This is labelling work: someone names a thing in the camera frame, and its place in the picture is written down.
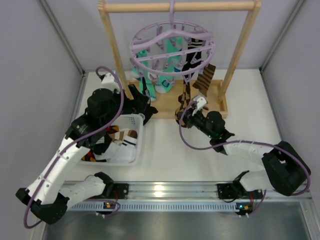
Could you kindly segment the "brown argyle sock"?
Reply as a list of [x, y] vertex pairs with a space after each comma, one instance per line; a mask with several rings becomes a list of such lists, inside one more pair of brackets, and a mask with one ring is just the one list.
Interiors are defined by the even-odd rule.
[[179, 107], [175, 110], [175, 121], [177, 122], [178, 125], [181, 125], [182, 128], [187, 128], [187, 124], [181, 120], [182, 113], [188, 108], [188, 105], [190, 104], [191, 101], [191, 86], [190, 82], [185, 82], [185, 80], [182, 81], [182, 94], [178, 96], [178, 102], [179, 102]]

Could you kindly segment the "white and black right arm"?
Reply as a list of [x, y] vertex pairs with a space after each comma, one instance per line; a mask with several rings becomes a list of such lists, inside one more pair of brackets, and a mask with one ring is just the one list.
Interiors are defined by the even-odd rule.
[[226, 129], [226, 122], [218, 111], [203, 115], [202, 109], [195, 103], [182, 112], [180, 124], [187, 128], [195, 127], [209, 137], [209, 146], [195, 147], [188, 143], [189, 148], [197, 151], [214, 150], [262, 167], [258, 171], [245, 170], [234, 179], [233, 182], [243, 190], [275, 190], [287, 197], [301, 195], [309, 190], [311, 170], [290, 143], [233, 140], [234, 133]]

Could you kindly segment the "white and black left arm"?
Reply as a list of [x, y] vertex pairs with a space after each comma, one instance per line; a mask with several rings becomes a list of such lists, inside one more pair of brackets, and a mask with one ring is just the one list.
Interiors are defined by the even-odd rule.
[[16, 197], [40, 221], [52, 225], [74, 205], [96, 196], [108, 197], [114, 181], [103, 172], [95, 173], [69, 188], [63, 184], [70, 171], [87, 153], [104, 153], [112, 142], [107, 129], [122, 114], [143, 115], [147, 122], [158, 110], [150, 99], [129, 85], [133, 99], [123, 90], [99, 88], [87, 99], [84, 114], [76, 118], [49, 164], [27, 188], [19, 188]]

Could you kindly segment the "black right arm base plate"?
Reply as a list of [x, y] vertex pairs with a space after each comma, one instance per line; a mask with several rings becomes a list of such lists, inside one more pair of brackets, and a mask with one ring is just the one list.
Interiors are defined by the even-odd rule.
[[260, 200], [263, 197], [263, 192], [260, 190], [247, 191], [241, 185], [234, 183], [219, 183], [217, 184], [217, 193], [220, 200]]

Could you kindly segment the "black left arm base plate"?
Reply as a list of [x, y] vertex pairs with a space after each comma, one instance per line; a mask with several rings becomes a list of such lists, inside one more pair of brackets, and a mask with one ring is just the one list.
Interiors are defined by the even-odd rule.
[[123, 200], [128, 197], [129, 184], [127, 183], [112, 183], [105, 187], [101, 199]]

